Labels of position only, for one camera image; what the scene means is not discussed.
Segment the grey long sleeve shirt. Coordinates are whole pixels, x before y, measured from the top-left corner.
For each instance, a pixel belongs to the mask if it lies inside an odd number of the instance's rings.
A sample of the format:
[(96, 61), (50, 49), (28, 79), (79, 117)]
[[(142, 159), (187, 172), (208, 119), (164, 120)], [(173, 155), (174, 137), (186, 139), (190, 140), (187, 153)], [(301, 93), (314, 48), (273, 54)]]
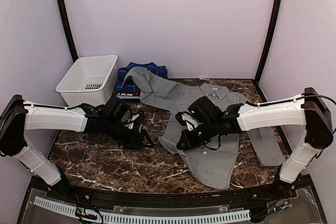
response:
[[(145, 67), (134, 67), (126, 79), (132, 79), (140, 88), (142, 103), (171, 113), (166, 130), (159, 137), (161, 145), (171, 154), (179, 154), (191, 174), (202, 184), (215, 188), (227, 189), (238, 156), (238, 135), (214, 137), (209, 148), (198, 147), (193, 150), (180, 151), (176, 145), (181, 137), (183, 126), (175, 115), (187, 108), (198, 98), (206, 96), (222, 111), (229, 105), (245, 103), (248, 99), (240, 93), (231, 92), (227, 87), (208, 83), (191, 87), (182, 83), (161, 78)], [(220, 139), (221, 147), (215, 150), (215, 143)]]

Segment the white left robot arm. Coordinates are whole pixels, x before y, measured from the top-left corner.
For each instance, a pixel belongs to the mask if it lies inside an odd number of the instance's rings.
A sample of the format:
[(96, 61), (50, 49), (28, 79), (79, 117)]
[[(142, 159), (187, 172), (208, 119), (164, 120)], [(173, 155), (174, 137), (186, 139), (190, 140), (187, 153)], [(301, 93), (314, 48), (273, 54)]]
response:
[(141, 122), (143, 112), (133, 114), (127, 103), (111, 97), (106, 104), (93, 106), (53, 106), (25, 101), (14, 95), (1, 114), (1, 156), (14, 157), (46, 184), (63, 201), (74, 197), (67, 177), (25, 136), (30, 130), (67, 130), (105, 133), (121, 142), (123, 148), (152, 148), (153, 141)]

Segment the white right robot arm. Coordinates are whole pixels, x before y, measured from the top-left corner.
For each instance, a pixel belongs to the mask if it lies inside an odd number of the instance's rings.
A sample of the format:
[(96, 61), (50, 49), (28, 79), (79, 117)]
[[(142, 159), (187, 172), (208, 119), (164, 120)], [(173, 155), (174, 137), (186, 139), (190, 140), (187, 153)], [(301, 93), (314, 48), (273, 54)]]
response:
[(192, 103), (176, 119), (187, 128), (181, 133), (178, 150), (190, 150), (206, 145), (215, 136), (238, 134), (263, 127), (303, 125), (306, 134), (278, 168), (275, 180), (266, 191), (273, 200), (280, 199), (290, 189), (303, 169), (329, 147), (334, 139), (331, 112), (325, 96), (314, 88), (292, 98), (265, 103), (237, 103), (222, 111), (207, 97)]

